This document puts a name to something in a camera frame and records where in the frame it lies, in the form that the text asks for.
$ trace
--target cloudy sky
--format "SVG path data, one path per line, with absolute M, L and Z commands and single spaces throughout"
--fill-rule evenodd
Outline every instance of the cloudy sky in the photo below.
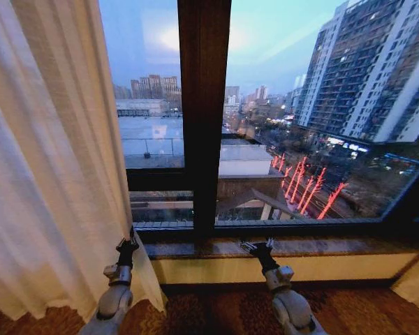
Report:
M 321 25 L 342 0 L 233 0 L 227 85 L 284 94 L 307 71 Z M 115 84 L 180 76 L 177 1 L 99 0 Z

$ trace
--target patterned carpet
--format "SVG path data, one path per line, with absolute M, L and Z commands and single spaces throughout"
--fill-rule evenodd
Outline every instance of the patterned carpet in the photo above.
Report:
M 419 308 L 388 289 L 300 291 L 330 334 L 419 335 Z M 168 317 L 148 301 L 133 307 L 120 334 L 282 334 L 266 290 L 168 294 Z M 68 307 L 49 308 L 35 320 L 13 322 L 0 313 L 2 334 L 76 334 L 82 320 Z

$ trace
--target window frame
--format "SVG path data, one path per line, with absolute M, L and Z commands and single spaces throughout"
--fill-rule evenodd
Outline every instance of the window frame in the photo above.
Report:
M 193 191 L 193 228 L 139 228 L 143 241 L 282 234 L 419 236 L 419 223 L 414 223 L 419 214 L 419 171 L 380 218 L 215 226 L 231 0 L 177 0 L 177 7 L 185 167 L 127 170 L 127 179 L 130 191 Z

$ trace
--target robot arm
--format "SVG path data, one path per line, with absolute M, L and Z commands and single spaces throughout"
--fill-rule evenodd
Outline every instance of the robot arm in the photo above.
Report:
M 241 243 L 241 247 L 259 259 L 267 286 L 273 293 L 273 311 L 285 335 L 327 335 L 312 314 L 307 300 L 291 290 L 293 270 L 280 267 L 270 255 L 272 240 L 267 243 Z
M 98 308 L 79 335 L 118 335 L 119 326 L 133 301 L 130 289 L 132 254 L 138 247 L 132 229 L 130 241 L 122 239 L 117 246 L 117 264 L 105 267 L 104 275 L 109 278 L 109 288 L 99 299 Z

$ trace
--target glass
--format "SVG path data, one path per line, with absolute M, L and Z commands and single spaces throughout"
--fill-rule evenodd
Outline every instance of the glass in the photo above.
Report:
M 129 192 L 136 228 L 193 227 L 192 191 Z
M 177 2 L 99 5 L 126 168 L 184 167 Z
M 226 83 L 219 221 L 376 218 L 419 170 L 419 0 L 233 0 Z

